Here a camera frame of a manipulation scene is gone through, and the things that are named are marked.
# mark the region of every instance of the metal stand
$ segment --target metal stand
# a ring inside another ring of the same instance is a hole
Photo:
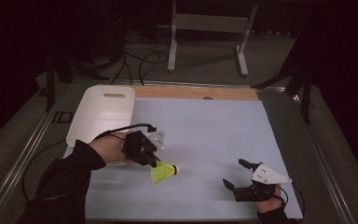
[[[71,82],[72,75],[67,67],[67,64],[71,64],[74,67],[82,70],[84,73],[89,75],[90,77],[94,77],[99,80],[108,80],[109,77],[103,77],[100,74],[94,72],[89,69],[85,65],[77,62],[73,58],[66,55],[64,52],[59,49],[55,49],[52,46],[48,46],[45,48],[47,51],[46,57],[46,75],[47,75],[47,92],[46,96],[48,98],[48,102],[46,105],[46,112],[49,112],[51,107],[55,101],[55,88],[54,88],[54,71],[57,72],[61,81]]]
[[[251,88],[254,89],[265,89],[271,84],[274,84],[277,81],[280,81],[284,78],[292,77],[289,84],[285,88],[284,92],[288,95],[296,95],[302,86],[303,95],[302,95],[302,103],[301,103],[301,115],[303,119],[310,123],[309,118],[309,109],[310,109],[310,86],[312,83],[312,72],[306,67],[297,66],[286,72],[280,72],[276,77],[272,77],[271,79],[262,82],[257,85],[251,85]]]
[[[175,70],[177,47],[177,42],[175,40],[176,30],[216,31],[243,34],[242,42],[236,47],[236,52],[241,75],[247,77],[248,68],[246,66],[245,57],[243,56],[243,50],[245,49],[246,42],[251,32],[256,11],[257,5],[253,5],[248,18],[177,14],[176,0],[172,0],[172,36],[168,71],[173,72]]]

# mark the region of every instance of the metal rail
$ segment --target metal rail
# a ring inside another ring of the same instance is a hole
[[[48,125],[50,124],[55,108],[57,107],[58,103],[60,102],[63,93],[68,89],[66,85],[63,85],[59,91],[58,99],[56,100],[55,104],[49,110],[48,113],[45,113],[42,119],[37,124],[33,134],[31,135],[30,139],[28,140],[26,146],[22,150],[19,158],[16,160],[14,165],[11,167],[7,176],[5,177],[1,187],[0,187],[0,214],[4,209],[5,204],[7,203],[8,199],[10,198],[14,188],[16,188],[19,180],[21,179],[22,173],[27,166],[29,160],[33,157],[37,146],[40,143]]]

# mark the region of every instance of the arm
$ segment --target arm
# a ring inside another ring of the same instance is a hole
[[[115,133],[125,138],[125,133]],[[108,162],[125,161],[121,151],[124,142],[112,135],[89,144],[76,141],[74,152],[63,160],[55,160],[43,173],[35,199],[27,204],[17,223],[85,223],[85,202],[91,170]],[[71,192],[57,200],[53,196]]]
[[[275,187],[274,194],[281,197],[281,189]],[[295,219],[287,218],[284,213],[284,204],[282,200],[271,197],[265,202],[255,202],[257,207],[257,216],[262,224],[297,224]]]

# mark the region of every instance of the dark background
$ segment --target dark background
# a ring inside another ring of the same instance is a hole
[[[103,3],[92,2],[97,8]],[[171,1],[113,2],[118,4],[116,13],[126,24],[151,37],[157,37],[157,24],[171,23]],[[244,1],[224,2],[210,0],[206,7],[200,1],[203,5],[198,13],[246,16],[250,9]],[[88,30],[95,26],[90,26],[87,20],[98,9],[85,11],[89,5],[87,0],[0,1],[0,129],[38,91],[34,78],[46,70],[46,52],[41,42],[48,39],[84,61],[90,59],[92,52],[98,52]],[[194,13],[193,6],[194,1],[178,1],[179,12]],[[306,26],[311,15],[312,24]],[[256,13],[254,30],[257,35],[300,34],[288,62],[296,65],[309,58],[315,60],[311,67],[313,84],[321,89],[358,160],[358,2],[339,5],[325,1],[263,2]]]

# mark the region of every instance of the black sleeve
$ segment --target black sleeve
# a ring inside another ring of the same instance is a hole
[[[91,170],[105,165],[92,147],[77,140],[71,155],[55,160],[43,173],[34,200],[27,204],[17,223],[85,223]],[[54,198],[65,193],[69,196]]]
[[[297,220],[288,218],[284,213],[284,206],[266,213],[257,213],[262,224],[297,224]]]

